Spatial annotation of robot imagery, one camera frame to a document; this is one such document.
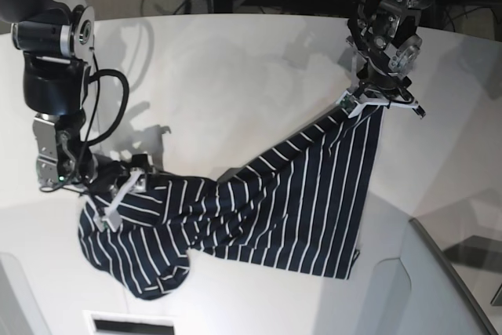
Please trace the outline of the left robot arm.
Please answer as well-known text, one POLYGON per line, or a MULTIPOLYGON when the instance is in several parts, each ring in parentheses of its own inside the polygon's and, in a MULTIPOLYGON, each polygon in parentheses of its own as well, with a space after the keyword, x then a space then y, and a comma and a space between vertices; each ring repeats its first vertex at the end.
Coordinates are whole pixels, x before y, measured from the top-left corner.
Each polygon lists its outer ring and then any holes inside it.
POLYGON ((421 51, 422 12, 434 0, 358 0, 347 22, 354 50, 356 93, 375 92, 390 103, 411 104, 408 74, 421 51))

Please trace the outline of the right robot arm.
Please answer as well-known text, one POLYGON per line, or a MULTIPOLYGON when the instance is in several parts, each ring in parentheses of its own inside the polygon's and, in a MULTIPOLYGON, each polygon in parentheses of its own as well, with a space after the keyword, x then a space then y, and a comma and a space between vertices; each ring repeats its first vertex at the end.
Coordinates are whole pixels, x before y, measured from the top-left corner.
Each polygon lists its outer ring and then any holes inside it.
POLYGON ((86 0, 1 0, 1 19, 10 24, 13 45, 24 58, 24 102, 35 112, 41 191, 76 187, 98 195, 151 190, 157 171, 145 154, 119 162, 91 150, 118 128, 130 93, 123 73, 96 65, 93 7, 86 0), (91 138, 94 117, 83 105, 90 84, 103 77, 121 83, 122 100, 109 128, 91 138))

